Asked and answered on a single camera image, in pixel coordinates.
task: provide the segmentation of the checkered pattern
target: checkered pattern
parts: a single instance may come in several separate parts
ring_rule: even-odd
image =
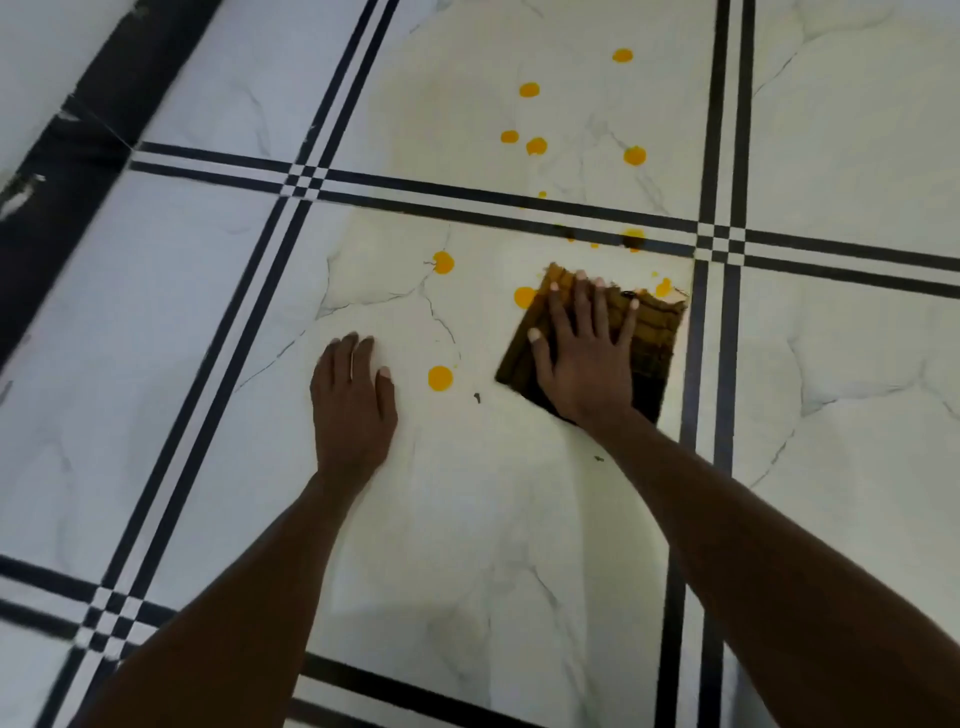
[[[697,260],[742,266],[746,239],[743,228],[697,223],[697,249],[693,256]]]
[[[317,193],[324,185],[326,167],[310,167],[303,164],[293,164],[287,175],[286,184],[280,189],[283,197],[302,197],[316,201]]]
[[[74,644],[99,652],[108,660],[125,657],[127,637],[140,612],[141,599],[99,587],[86,610],[84,623],[77,630]]]

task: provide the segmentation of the tiled floor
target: tiled floor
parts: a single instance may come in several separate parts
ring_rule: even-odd
[[[944,0],[225,0],[0,378],[0,725],[66,725],[294,497],[354,328],[403,419],[292,722],[762,724],[622,476],[492,381],[551,260],[689,293],[660,427],[960,638],[958,34]]]

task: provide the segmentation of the person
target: person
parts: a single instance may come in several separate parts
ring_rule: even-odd
[[[556,290],[549,299],[555,365],[543,335],[529,332],[541,388],[633,483],[781,728],[960,725],[956,643],[631,407],[636,307],[613,342],[603,281],[591,303],[578,274],[576,332]],[[326,347],[310,383],[316,474],[235,563],[124,662],[76,725],[283,722],[337,532],[396,428],[390,372],[371,378],[372,351],[373,340],[355,333]]]

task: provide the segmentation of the brown cloth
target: brown cloth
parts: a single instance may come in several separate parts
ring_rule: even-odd
[[[537,384],[534,357],[527,339],[527,331],[536,327],[546,336],[550,344],[550,357],[556,363],[557,332],[553,328],[553,321],[550,319],[547,308],[547,294],[550,292],[550,283],[556,282],[560,286],[560,300],[576,330],[573,313],[573,281],[574,274],[571,271],[556,263],[550,263],[546,276],[540,283],[540,290],[523,316],[523,320],[520,321],[514,339],[507,353],[504,354],[500,367],[496,370],[496,381],[506,384],[553,415],[557,415],[557,410]],[[595,286],[591,281],[588,282],[588,288],[588,296],[592,301]],[[663,391],[670,372],[670,360],[677,341],[677,330],[686,311],[686,301],[665,303],[651,296],[646,290],[635,293],[621,291],[616,285],[609,286],[607,309],[610,313],[610,332],[613,341],[616,341],[619,336],[627,308],[631,299],[634,298],[640,301],[640,308],[636,313],[636,330],[630,345],[630,369],[634,380],[633,406],[650,422],[655,423],[660,417]]]

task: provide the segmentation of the white marble tile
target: white marble tile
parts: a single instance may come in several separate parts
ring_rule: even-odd
[[[749,223],[956,255],[960,6],[760,0]]]
[[[34,724],[69,647],[0,620],[0,728]]]
[[[689,259],[315,205],[271,305],[284,315],[267,317],[305,333],[277,357],[283,337],[262,330],[274,363],[235,391],[149,598],[186,603],[300,491],[315,468],[310,373],[355,329],[378,338],[401,420],[309,648],[547,725],[652,720],[665,542],[595,444],[493,382],[522,316],[514,293],[551,260],[632,287],[688,289],[692,274]],[[684,347],[685,327],[660,421],[674,435]],[[428,385],[435,366],[449,389]]]
[[[101,578],[272,203],[114,186],[0,376],[0,552]]]
[[[713,19],[694,0],[401,2],[335,166],[695,218]]]
[[[734,476],[960,638],[960,303],[743,271]]]
[[[293,161],[362,9],[227,0],[143,138]]]

